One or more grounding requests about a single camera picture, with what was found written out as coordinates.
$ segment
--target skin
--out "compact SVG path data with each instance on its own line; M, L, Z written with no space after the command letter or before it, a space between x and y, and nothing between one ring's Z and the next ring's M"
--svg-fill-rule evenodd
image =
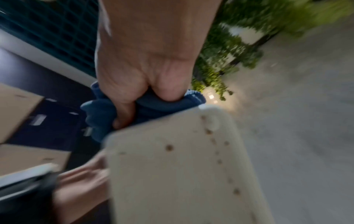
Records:
M176 101L191 82L195 60L221 0L101 0L97 79L117 109L112 124L124 128L135 100L151 87ZM108 199L104 151L63 173L54 193L59 221L69 224Z

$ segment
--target concrete floor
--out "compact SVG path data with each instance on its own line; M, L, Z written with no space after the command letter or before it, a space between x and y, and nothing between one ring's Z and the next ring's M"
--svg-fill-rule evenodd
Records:
M354 223L354 17L279 35L253 70L224 77L278 224Z

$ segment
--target green mesh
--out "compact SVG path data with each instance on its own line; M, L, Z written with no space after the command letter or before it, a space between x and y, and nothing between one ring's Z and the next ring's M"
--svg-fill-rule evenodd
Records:
M97 0L0 0L0 28L95 75Z

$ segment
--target black sleeve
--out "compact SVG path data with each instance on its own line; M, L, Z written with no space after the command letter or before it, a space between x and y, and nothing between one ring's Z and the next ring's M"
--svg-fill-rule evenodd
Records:
M0 187L0 223L57 224L53 191L57 173Z

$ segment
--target folded cloth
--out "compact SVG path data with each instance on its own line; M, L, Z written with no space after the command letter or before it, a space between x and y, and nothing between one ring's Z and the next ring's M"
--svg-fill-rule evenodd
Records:
M92 138L101 142L114 129L112 123L117 117L117 111L112 101L100 90L98 82L91 85L96 100L81 105L87 114L86 123L92 127ZM151 89L136 100L135 119L131 125L140 124L205 103L203 95L195 90L188 90L184 97L176 102L161 100Z

